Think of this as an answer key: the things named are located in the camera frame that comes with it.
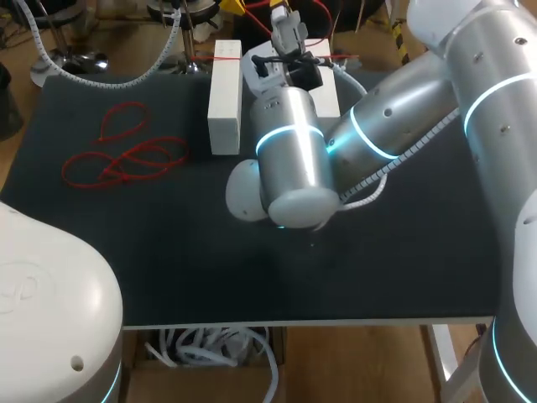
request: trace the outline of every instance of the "cable bundle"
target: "cable bundle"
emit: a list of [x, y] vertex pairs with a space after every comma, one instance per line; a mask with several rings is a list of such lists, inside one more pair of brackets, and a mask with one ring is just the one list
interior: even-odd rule
[[[137, 107], [143, 111], [143, 120], [138, 123], [135, 127], [130, 128], [128, 130], [125, 130], [124, 132], [120, 134], [116, 134], [113, 136], [106, 136], [106, 128], [108, 121], [110, 120], [110, 117], [122, 111], [126, 107]], [[101, 133], [99, 138], [97, 139], [96, 143], [106, 143], [109, 141], [117, 140], [123, 137], [126, 137], [130, 134], [134, 134], [137, 131], [139, 131], [141, 128], [143, 128], [149, 121], [149, 110], [145, 105], [143, 105], [140, 102], [125, 102], [120, 103], [119, 105], [116, 105], [115, 107], [111, 108], [107, 114], [104, 116], [101, 122]], [[183, 155], [177, 159], [174, 160], [172, 153], [170, 153], [166, 148], [164, 148], [161, 144], [162, 143], [172, 143], [172, 144], [178, 144], [183, 149]], [[151, 161], [151, 160], [143, 160], [139, 155], [144, 151], [152, 151], [152, 152], [158, 152], [164, 155], [164, 157], [167, 159], [166, 162], [157, 162], [157, 161]], [[70, 157], [62, 166], [61, 168], [61, 178], [64, 180], [65, 183], [67, 183], [69, 186], [77, 187], [80, 189], [95, 189], [99, 187], [104, 186], [110, 186], [115, 185], [127, 181], [144, 181], [148, 179], [154, 179], [159, 176], [164, 175], [170, 168], [176, 165], [183, 164], [186, 159], [188, 158], [189, 150], [187, 147], [186, 142], [183, 139], [178, 139], [176, 137], [158, 137], [155, 139], [149, 139], [146, 140], [131, 149], [128, 149], [127, 151], [123, 152], [118, 157], [112, 157], [111, 155], [97, 152], [97, 151], [87, 151], [82, 154], [74, 155]], [[99, 159], [99, 160], [107, 160], [110, 161], [110, 164], [101, 172], [101, 174], [97, 177], [97, 181], [94, 183], [80, 183], [72, 181], [67, 177], [67, 170], [69, 167], [74, 164], [78, 160], [83, 159]], [[125, 169], [122, 166], [122, 162], [126, 160], [131, 163], [134, 163], [136, 165], [145, 166], [148, 168], [159, 168], [158, 171], [152, 172], [149, 174], [144, 175], [135, 175], [135, 174], [129, 174], [125, 171]]]
[[[162, 329], [159, 331], [159, 351], [150, 343], [145, 343], [146, 349], [169, 368], [237, 367], [248, 355], [253, 343], [258, 342], [262, 347], [258, 355], [266, 352], [272, 373], [272, 380], [263, 403], [272, 401], [278, 389], [279, 375], [276, 358], [269, 344], [269, 330], [267, 328], [265, 328], [265, 337], [262, 337], [247, 327], [230, 327], [228, 329], [200, 327], [184, 330], [174, 342], [175, 330], [171, 329], [166, 332]], [[230, 351], [231, 349], [228, 347], [230, 342], [240, 343], [242, 347]], [[176, 360], [170, 357], [171, 354], [176, 357]]]

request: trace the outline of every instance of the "metal stand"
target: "metal stand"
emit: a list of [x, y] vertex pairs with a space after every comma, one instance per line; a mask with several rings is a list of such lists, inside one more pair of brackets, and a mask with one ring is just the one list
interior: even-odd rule
[[[47, 19], [50, 32], [56, 43], [56, 48], [47, 54], [57, 66], [71, 74], [104, 73], [108, 69], [108, 58], [103, 53], [96, 52], [88, 46], [67, 45], [61, 28], [55, 26], [55, 22], [39, 0], [37, 0], [37, 4]], [[57, 75], [58, 72], [50, 68], [41, 57], [30, 68], [30, 77], [36, 86], [43, 86], [49, 76]]]
[[481, 342], [474, 346], [459, 365], [447, 325], [422, 326], [421, 330], [430, 359], [430, 372], [433, 376], [437, 401], [464, 403], [464, 400], [479, 386], [477, 366]]
[[211, 66], [202, 63], [196, 62], [195, 58], [197, 55], [203, 55], [196, 52], [194, 48], [194, 24], [190, 17], [190, 10], [186, 0], [182, 0], [183, 9], [185, 10], [186, 18], [188, 20], [189, 28], [182, 29], [181, 34], [183, 36], [183, 46], [185, 51], [179, 57], [170, 56], [167, 60], [164, 61], [160, 67], [161, 72], [169, 74], [205, 74], [211, 73]]

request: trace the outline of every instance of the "white coiled cable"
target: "white coiled cable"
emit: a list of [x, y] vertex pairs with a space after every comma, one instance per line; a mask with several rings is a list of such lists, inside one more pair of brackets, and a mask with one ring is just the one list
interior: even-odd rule
[[[159, 331], [159, 350], [157, 351], [150, 343], [145, 343], [146, 349], [154, 355], [160, 362], [170, 368], [186, 367], [207, 367], [207, 366], [229, 366], [237, 367], [239, 363], [238, 355], [242, 355], [245, 349], [251, 345], [252, 340], [261, 344], [262, 349], [258, 355], [265, 352], [267, 354], [268, 363], [272, 379], [267, 393], [263, 399], [263, 403], [270, 403], [276, 394], [279, 382], [278, 364], [274, 357], [269, 344], [269, 330], [265, 328], [265, 337], [254, 332], [247, 327], [236, 327], [222, 329], [221, 327], [206, 328], [199, 327], [184, 330], [175, 342], [175, 355], [180, 362], [175, 362], [168, 354], [172, 348], [175, 330], [171, 329], [166, 335], [164, 329]], [[186, 339], [192, 336], [190, 344]], [[222, 354], [222, 347], [231, 338], [239, 337], [242, 339], [242, 348], [236, 355], [226, 357]]]
[[372, 183], [378, 181], [383, 176], [386, 176], [391, 170], [394, 170], [401, 164], [403, 164], [408, 158], [412, 157], [414, 154], [416, 154], [418, 151], [423, 149], [427, 143], [429, 143], [439, 132], [441, 132], [448, 124], [453, 122], [457, 117], [459, 116], [459, 109], [455, 109], [453, 112], [451, 112], [449, 115], [447, 115], [445, 118], [440, 120], [436, 126], [431, 129], [423, 138], [421, 138], [420, 141], [418, 141], [416, 144], [414, 144], [412, 147], [407, 149], [402, 155], [400, 155], [396, 160], [393, 160], [389, 164], [385, 165], [383, 168], [369, 176], [367, 179], [364, 179], [359, 184], [354, 186], [352, 189], [349, 189], [342, 195], [340, 195], [340, 198], [343, 202], [346, 202], [350, 197], [357, 194], [362, 189], [365, 189], [366, 187], [370, 186]]
[[41, 40], [41, 36], [39, 35], [39, 28], [37, 26], [37, 23], [35, 22], [35, 18], [32, 15], [32, 12], [30, 11], [28, 5], [26, 4], [24, 0], [16, 0], [16, 1], [18, 5], [21, 7], [21, 9], [23, 10], [23, 13], [26, 16], [26, 19], [28, 20], [29, 27], [32, 32], [32, 35], [34, 36], [34, 42], [35, 42], [35, 45], [37, 46], [37, 51], [39, 53], [39, 56], [41, 56], [41, 58], [49, 66], [49, 68], [54, 69], [60, 76], [63, 76], [71, 81], [78, 82], [85, 86], [93, 86], [95, 88], [101, 88], [103, 90], [121, 90], [123, 88], [136, 86], [137, 84], [139, 84], [140, 82], [144, 81], [149, 76], [151, 76], [153, 73], [155, 73], [159, 69], [160, 65], [162, 65], [166, 57], [168, 57], [168, 54], [174, 45], [175, 39], [177, 38], [177, 34], [180, 29], [181, 13], [180, 13], [180, 10], [175, 10], [173, 13], [174, 24], [171, 27], [171, 32], [169, 33], [168, 41], [166, 42], [166, 45], [162, 49], [162, 52], [160, 53], [159, 58], [149, 68], [149, 70], [147, 70], [140, 77], [132, 81], [124, 82], [121, 84], [106, 84], [102, 82], [86, 80], [84, 78], [80, 78], [79, 76], [74, 76], [71, 73], [68, 73], [67, 71], [63, 70], [58, 65], [56, 65], [52, 61], [52, 59], [50, 59], [49, 55], [47, 54], [43, 46], [43, 41]]

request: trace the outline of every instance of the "table leg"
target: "table leg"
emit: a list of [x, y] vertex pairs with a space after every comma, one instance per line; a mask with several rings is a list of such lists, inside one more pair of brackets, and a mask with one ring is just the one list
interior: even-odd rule
[[479, 382], [479, 346], [473, 348], [459, 365], [447, 325], [422, 326], [421, 330], [430, 359], [436, 400], [440, 403], [464, 402]]

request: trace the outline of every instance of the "black mat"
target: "black mat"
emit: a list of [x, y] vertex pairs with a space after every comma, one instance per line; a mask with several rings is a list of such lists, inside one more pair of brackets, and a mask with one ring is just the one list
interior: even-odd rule
[[[371, 87], [382, 75], [359, 78]], [[3, 188], [8, 205], [75, 234], [107, 259], [121, 286], [125, 325], [495, 312], [498, 247], [460, 122], [396, 170], [374, 204], [337, 215], [318, 233], [281, 230], [227, 212], [227, 177], [253, 154], [252, 98], [243, 103], [243, 156], [213, 157], [209, 85], [157, 76], [103, 93], [50, 78]], [[353, 95], [339, 90], [345, 110]], [[190, 145], [190, 162], [154, 181], [68, 187], [62, 164], [100, 149], [91, 141], [104, 113], [125, 101], [147, 104], [152, 119], [141, 133], [107, 145], [108, 153], [177, 135]]]

